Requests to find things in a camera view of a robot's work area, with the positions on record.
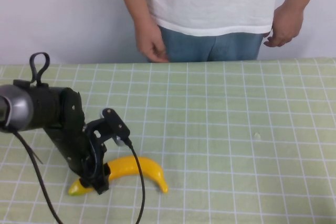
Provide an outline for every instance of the wrist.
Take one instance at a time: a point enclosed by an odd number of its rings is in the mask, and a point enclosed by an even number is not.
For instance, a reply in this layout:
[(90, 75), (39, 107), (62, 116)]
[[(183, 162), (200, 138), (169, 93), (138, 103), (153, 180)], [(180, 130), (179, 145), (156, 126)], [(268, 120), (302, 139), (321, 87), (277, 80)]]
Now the wrist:
[(132, 19), (135, 27), (144, 26), (153, 22), (152, 16), (149, 13), (146, 15), (134, 16)]
[(306, 9), (306, 5), (304, 3), (301, 3), (300, 1), (296, 0), (285, 0), (283, 6), (286, 9), (289, 9), (293, 12), (300, 12), (300, 13), (304, 12)]

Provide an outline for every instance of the white t-shirt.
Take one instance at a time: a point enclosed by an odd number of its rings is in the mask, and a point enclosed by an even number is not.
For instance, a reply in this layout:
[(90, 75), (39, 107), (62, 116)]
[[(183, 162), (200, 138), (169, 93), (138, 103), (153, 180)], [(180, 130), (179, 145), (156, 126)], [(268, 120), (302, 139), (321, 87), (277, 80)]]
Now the white t-shirt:
[(157, 24), (188, 35), (267, 33), (276, 0), (148, 0)]

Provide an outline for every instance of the black cable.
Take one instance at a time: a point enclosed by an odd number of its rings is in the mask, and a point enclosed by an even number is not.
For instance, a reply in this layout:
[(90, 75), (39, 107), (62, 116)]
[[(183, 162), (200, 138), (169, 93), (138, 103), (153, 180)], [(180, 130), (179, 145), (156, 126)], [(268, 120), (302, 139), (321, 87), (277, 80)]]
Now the black cable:
[(141, 170), (141, 166), (140, 166), (140, 162), (139, 162), (139, 159), (135, 153), (135, 150), (133, 148), (133, 145), (132, 145), (132, 142), (131, 140), (128, 138), (126, 139), (125, 141), (125, 144), (131, 149), (132, 153), (133, 153), (133, 156), (135, 158), (135, 161), (136, 161), (136, 164), (138, 165), (138, 169), (139, 169), (139, 174), (140, 174), (140, 179), (141, 179), (141, 187), (142, 187), (142, 202), (141, 202), (141, 208), (140, 208), (140, 212), (139, 212), (139, 216), (138, 216), (138, 219), (136, 221), (135, 224), (139, 224), (140, 223), (140, 220), (141, 220), (141, 217), (142, 217), (142, 213), (143, 213), (143, 209), (145, 207), (145, 198), (146, 198), (146, 194), (145, 194), (145, 181), (143, 179), (143, 174), (142, 174), (142, 170)]
[[(18, 131), (16, 131), (16, 130), (10, 130), (10, 132), (12, 132), (16, 136), (16, 138), (18, 138), (20, 140), (20, 142), (22, 143), (22, 145), (26, 149), (26, 151), (27, 151), (27, 153), (28, 153), (28, 155), (30, 157), (30, 160), (31, 160), (31, 162), (33, 164), (33, 167), (35, 169), (36, 176), (38, 178), (38, 181), (40, 183), (40, 186), (41, 186), (44, 198), (46, 199), (47, 205), (48, 205), (48, 207), (50, 209), (50, 212), (51, 212), (52, 216), (54, 217), (54, 219), (57, 221), (58, 224), (63, 224), (63, 222), (60, 220), (60, 218), (58, 217), (57, 213), (55, 212), (54, 207), (52, 206), (52, 203), (50, 201), (47, 189), (46, 189), (46, 187), (44, 185), (44, 182), (43, 182), (43, 178), (42, 178), (41, 172), (40, 172), (40, 170), (38, 168), (37, 162), (36, 162), (35, 157), (34, 157), (34, 155), (35, 155), (34, 151), (30, 148), (30, 146), (26, 143), (26, 141), (19, 134)], [(143, 174), (142, 174), (140, 162), (139, 162), (138, 156), (135, 153), (135, 150), (133, 148), (132, 142), (129, 139), (127, 139), (125, 141), (125, 143), (130, 148), (130, 150), (133, 153), (133, 156), (135, 158), (136, 164), (137, 164), (138, 169), (139, 169), (139, 174), (140, 174), (140, 180), (141, 180), (141, 186), (142, 186), (142, 202), (141, 202), (141, 208), (140, 208), (139, 216), (138, 216), (138, 219), (137, 219), (137, 221), (135, 223), (135, 224), (139, 224), (140, 220), (141, 220), (141, 217), (142, 217), (142, 214), (143, 214), (144, 206), (145, 206), (145, 198), (146, 198), (146, 196), (145, 196), (145, 182), (144, 182), (144, 179), (143, 179)]]
[(52, 216), (55, 218), (55, 220), (57, 221), (58, 224), (63, 224), (63, 222), (60, 220), (60, 218), (58, 217), (57, 213), (55, 212), (53, 206), (52, 206), (52, 203), (50, 201), (50, 198), (49, 198), (49, 195), (47, 193), (47, 189), (44, 185), (44, 182), (43, 182), (43, 178), (42, 178), (42, 175), (41, 175), (41, 172), (38, 168), (38, 165), (36, 163), (36, 160), (35, 160), (35, 157), (34, 157), (34, 152), (32, 151), (32, 149), (30, 148), (30, 146), (26, 143), (26, 141), (23, 139), (23, 137), (17, 132), (17, 131), (11, 131), (19, 140), (20, 142), (23, 144), (24, 148), (26, 149), (29, 157), (30, 157), (30, 160), (34, 166), (34, 169), (35, 169), (35, 172), (36, 172), (36, 175), (37, 175), (37, 178), (38, 178), (38, 181), (41, 185), (41, 189), (42, 189), (42, 192), (43, 192), (43, 195), (44, 195), (44, 198), (46, 199), (46, 202), (48, 204), (48, 207), (51, 211), (51, 214)]

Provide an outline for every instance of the white wall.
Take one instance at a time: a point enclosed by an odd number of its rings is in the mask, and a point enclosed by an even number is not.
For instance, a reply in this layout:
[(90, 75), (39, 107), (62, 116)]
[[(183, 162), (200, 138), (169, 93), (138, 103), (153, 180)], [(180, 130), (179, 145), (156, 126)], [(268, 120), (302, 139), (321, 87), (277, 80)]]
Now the white wall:
[[(300, 36), (280, 49), (262, 46), (259, 58), (335, 57), (335, 13), (335, 0), (312, 0)], [(144, 61), (122, 0), (0, 0), (0, 64), (37, 51), (53, 63)]]

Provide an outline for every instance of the green checkered tablecloth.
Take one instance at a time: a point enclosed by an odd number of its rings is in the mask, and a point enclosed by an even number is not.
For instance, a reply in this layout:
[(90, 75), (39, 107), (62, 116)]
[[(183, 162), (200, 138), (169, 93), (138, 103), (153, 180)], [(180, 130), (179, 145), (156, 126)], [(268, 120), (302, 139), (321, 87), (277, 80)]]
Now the green checkered tablecloth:
[[(0, 67), (0, 84), (30, 80)], [(333, 59), (52, 65), (51, 86), (79, 91), (87, 121), (114, 108), (138, 155), (162, 165), (170, 187), (146, 180), (141, 223), (336, 223), (336, 64)], [(138, 176), (101, 196), (70, 197), (77, 179), (41, 131), (24, 132), (64, 223), (134, 223)], [(0, 222), (52, 223), (20, 142), (0, 135)], [(131, 155), (107, 142), (106, 160)]]

